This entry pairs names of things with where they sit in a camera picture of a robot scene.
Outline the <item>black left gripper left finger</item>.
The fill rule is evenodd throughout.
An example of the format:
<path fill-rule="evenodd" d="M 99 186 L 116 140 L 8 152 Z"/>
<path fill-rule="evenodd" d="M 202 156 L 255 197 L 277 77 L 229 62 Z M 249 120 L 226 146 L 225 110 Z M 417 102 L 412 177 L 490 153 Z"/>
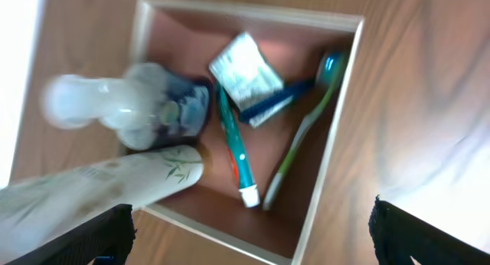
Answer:
<path fill-rule="evenodd" d="M 132 205 L 118 204 L 8 265 L 123 265 L 135 238 Z"/>

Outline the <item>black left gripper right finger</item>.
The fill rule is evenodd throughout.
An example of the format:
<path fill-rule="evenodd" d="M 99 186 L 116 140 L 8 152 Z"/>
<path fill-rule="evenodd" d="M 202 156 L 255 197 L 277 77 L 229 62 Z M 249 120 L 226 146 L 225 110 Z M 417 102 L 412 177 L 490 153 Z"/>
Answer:
<path fill-rule="evenodd" d="M 368 228 L 381 265 L 489 263 L 486 252 L 379 198 Z"/>

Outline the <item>white Pantene tube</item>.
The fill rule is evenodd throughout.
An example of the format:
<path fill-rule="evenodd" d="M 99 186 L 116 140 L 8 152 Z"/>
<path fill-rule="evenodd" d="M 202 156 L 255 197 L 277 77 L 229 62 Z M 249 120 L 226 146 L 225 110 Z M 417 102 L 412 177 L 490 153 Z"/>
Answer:
<path fill-rule="evenodd" d="M 7 263 L 118 204 L 141 208 L 196 184 L 198 151 L 176 146 L 126 155 L 1 190 L 1 261 Z"/>

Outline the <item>Dettol foam soap bottle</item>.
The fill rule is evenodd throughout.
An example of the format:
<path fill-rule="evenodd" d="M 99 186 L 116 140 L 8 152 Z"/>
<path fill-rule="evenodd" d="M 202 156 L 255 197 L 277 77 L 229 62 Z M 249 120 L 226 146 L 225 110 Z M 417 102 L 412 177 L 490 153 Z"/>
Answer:
<path fill-rule="evenodd" d="M 44 88 L 44 117 L 60 129 L 97 121 L 128 149 L 145 151 L 189 143 L 209 119 L 212 82 L 156 63 L 137 63 L 118 78 L 53 77 Z"/>

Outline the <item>teal Colgate toothpaste tube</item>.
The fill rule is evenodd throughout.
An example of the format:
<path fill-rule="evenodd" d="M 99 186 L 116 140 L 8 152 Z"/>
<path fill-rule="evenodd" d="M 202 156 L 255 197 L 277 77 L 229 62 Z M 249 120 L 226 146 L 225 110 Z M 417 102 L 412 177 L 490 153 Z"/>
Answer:
<path fill-rule="evenodd" d="M 254 208 L 260 204 L 260 193 L 253 176 L 239 127 L 230 108 L 227 94 L 220 84 L 217 85 L 215 93 L 220 124 L 224 131 L 233 173 L 238 183 L 241 199 L 246 208 Z"/>

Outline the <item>green white toothbrush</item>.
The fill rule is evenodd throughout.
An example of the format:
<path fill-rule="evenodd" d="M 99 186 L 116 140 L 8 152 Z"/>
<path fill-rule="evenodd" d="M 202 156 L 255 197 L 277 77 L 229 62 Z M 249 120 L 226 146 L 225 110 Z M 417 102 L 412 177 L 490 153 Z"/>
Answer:
<path fill-rule="evenodd" d="M 271 209 L 283 183 L 283 179 L 285 178 L 294 158 L 296 157 L 296 153 L 301 142 L 312 125 L 321 116 L 323 110 L 327 107 L 333 93 L 339 88 L 345 73 L 347 62 L 348 58 L 344 52 L 333 52 L 329 55 L 325 55 L 322 58 L 322 61 L 318 67 L 318 73 L 316 74 L 316 81 L 323 86 L 327 86 L 327 90 L 315 108 L 302 119 L 286 157 L 281 162 L 276 174 L 269 184 L 263 200 L 263 210 L 268 211 Z"/>

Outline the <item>blue disposable razor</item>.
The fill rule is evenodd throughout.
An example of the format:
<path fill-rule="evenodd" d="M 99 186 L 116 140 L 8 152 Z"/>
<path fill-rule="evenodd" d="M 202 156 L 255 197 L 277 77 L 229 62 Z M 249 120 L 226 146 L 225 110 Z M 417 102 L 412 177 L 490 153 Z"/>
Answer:
<path fill-rule="evenodd" d="M 309 78 L 278 90 L 269 97 L 239 113 L 239 121 L 257 128 L 315 86 L 315 79 Z"/>

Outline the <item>green white soap bar pack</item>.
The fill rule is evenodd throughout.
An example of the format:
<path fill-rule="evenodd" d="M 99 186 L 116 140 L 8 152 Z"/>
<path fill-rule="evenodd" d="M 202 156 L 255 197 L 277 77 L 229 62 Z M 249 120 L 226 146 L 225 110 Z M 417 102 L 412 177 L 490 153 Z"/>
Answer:
<path fill-rule="evenodd" d="M 240 112 L 281 91 L 283 79 L 266 62 L 251 35 L 237 35 L 209 64 L 209 70 Z"/>

